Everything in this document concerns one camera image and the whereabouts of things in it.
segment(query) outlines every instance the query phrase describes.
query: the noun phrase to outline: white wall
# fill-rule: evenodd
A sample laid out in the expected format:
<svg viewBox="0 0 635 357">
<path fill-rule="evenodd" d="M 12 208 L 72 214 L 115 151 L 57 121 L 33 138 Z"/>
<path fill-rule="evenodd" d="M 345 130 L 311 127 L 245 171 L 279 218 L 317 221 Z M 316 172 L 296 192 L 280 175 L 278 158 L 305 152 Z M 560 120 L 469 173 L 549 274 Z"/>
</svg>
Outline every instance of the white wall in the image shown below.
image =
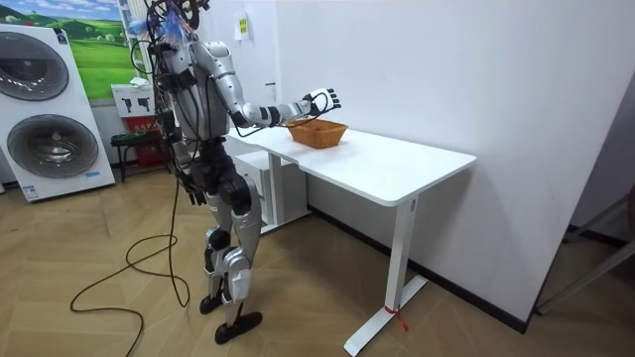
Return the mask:
<svg viewBox="0 0 635 357">
<path fill-rule="evenodd" d="M 235 39 L 237 14 L 247 15 L 250 36 L 244 41 Z M 229 47 L 245 99 L 261 105 L 275 102 L 276 87 L 265 85 L 276 81 L 274 3 L 218 1 L 200 16 L 198 36 L 202 41 L 221 41 Z"/>
<path fill-rule="evenodd" d="M 626 90 L 597 162 L 571 219 L 580 226 L 624 196 L 635 183 L 635 76 Z M 592 230 L 632 240 L 626 205 L 594 225 Z"/>
<path fill-rule="evenodd" d="M 332 86 L 327 119 L 478 158 L 424 194 L 411 258 L 527 319 L 633 74 L 635 2 L 276 7 L 284 100 Z M 310 185 L 311 204 L 389 242 L 393 211 Z"/>
</svg>

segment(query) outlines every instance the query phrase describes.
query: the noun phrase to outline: red tag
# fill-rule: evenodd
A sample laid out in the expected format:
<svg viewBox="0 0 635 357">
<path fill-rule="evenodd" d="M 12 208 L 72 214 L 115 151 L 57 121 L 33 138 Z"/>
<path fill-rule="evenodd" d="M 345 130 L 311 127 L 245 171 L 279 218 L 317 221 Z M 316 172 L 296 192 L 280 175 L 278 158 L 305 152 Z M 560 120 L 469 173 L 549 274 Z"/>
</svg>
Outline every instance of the red tag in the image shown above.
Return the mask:
<svg viewBox="0 0 635 357">
<path fill-rule="evenodd" d="M 388 306 L 384 306 L 384 308 L 386 309 L 386 312 L 390 314 L 397 314 L 397 318 L 399 318 L 399 323 L 401 323 L 401 326 L 404 328 L 404 332 L 408 332 L 410 327 L 408 327 L 408 322 L 406 322 L 404 316 L 401 315 L 401 308 L 397 307 L 396 311 L 390 309 Z"/>
</svg>

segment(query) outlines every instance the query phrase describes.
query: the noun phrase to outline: white box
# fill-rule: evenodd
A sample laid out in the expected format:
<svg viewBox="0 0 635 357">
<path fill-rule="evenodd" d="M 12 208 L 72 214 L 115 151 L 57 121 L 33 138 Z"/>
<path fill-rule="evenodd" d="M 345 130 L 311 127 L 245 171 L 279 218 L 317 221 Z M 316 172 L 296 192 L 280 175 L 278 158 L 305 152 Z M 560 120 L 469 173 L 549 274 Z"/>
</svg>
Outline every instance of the white box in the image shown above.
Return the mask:
<svg viewBox="0 0 635 357">
<path fill-rule="evenodd" d="M 151 85 L 111 84 L 110 87 L 120 117 L 155 115 L 155 94 Z"/>
<path fill-rule="evenodd" d="M 273 224 L 271 181 L 269 178 L 269 154 L 265 151 L 235 156 L 234 165 L 241 175 L 251 177 L 256 183 L 262 207 L 262 220 Z M 307 215 L 307 176 L 296 164 L 281 160 L 283 182 L 282 221 L 289 222 Z"/>
</svg>

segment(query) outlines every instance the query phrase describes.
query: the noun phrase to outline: washer door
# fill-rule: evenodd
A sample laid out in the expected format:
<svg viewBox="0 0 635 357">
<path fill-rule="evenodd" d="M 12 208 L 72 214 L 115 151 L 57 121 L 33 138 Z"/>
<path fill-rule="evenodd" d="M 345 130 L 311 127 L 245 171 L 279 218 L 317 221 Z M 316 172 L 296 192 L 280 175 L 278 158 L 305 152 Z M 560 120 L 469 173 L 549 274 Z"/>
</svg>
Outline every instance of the washer door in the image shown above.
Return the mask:
<svg viewBox="0 0 635 357">
<path fill-rule="evenodd" d="M 97 160 L 94 135 L 70 118 L 44 114 L 27 118 L 7 137 L 11 158 L 24 170 L 44 178 L 69 178 L 88 171 Z"/>
<path fill-rule="evenodd" d="M 23 100 L 47 100 L 64 91 L 68 70 L 55 50 L 30 36 L 0 32 L 0 92 Z"/>
</svg>

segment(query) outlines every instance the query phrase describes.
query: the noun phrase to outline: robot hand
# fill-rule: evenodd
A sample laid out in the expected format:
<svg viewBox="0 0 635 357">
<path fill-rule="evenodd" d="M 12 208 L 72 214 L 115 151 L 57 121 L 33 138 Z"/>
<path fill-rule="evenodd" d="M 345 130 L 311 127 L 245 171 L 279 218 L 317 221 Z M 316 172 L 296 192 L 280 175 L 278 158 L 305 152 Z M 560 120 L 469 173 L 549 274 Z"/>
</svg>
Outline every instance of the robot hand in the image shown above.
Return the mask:
<svg viewBox="0 0 635 357">
<path fill-rule="evenodd" d="M 333 109 L 341 108 L 337 94 L 330 88 L 322 88 L 312 91 L 303 98 L 311 103 L 309 115 L 318 116 Z"/>
</svg>

